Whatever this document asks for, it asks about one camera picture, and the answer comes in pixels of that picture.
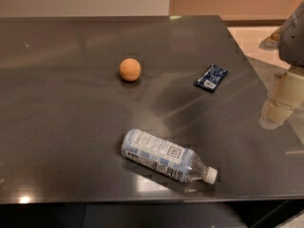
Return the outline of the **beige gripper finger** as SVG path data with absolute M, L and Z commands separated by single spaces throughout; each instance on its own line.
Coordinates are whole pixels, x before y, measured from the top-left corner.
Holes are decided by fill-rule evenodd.
M 304 103 L 304 67 L 291 66 L 275 76 L 275 84 L 268 91 L 259 124 L 265 129 L 276 129 Z

